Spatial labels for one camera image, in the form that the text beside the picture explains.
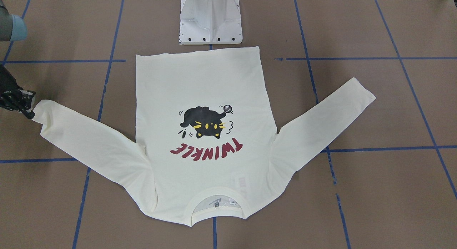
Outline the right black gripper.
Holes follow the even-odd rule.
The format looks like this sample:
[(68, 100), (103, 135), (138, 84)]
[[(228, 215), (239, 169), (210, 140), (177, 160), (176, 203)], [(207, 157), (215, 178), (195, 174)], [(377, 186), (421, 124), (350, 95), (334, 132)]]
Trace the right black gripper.
[(5, 68), (0, 66), (0, 106), (8, 111), (18, 111), (27, 119), (33, 119), (35, 113), (32, 110), (36, 92), (24, 90), (18, 86), (16, 79)]

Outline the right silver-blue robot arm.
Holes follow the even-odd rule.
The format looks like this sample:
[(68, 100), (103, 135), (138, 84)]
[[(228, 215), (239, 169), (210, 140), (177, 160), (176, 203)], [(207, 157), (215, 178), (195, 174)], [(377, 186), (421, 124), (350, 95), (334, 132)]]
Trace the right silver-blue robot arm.
[[(27, 37), (27, 27), (23, 18), (10, 14), (0, 0), (0, 40), (19, 41)], [(8, 111), (17, 111), (28, 119), (35, 116), (32, 105), (36, 92), (24, 90), (18, 85), (13, 75), (0, 64), (0, 107)]]

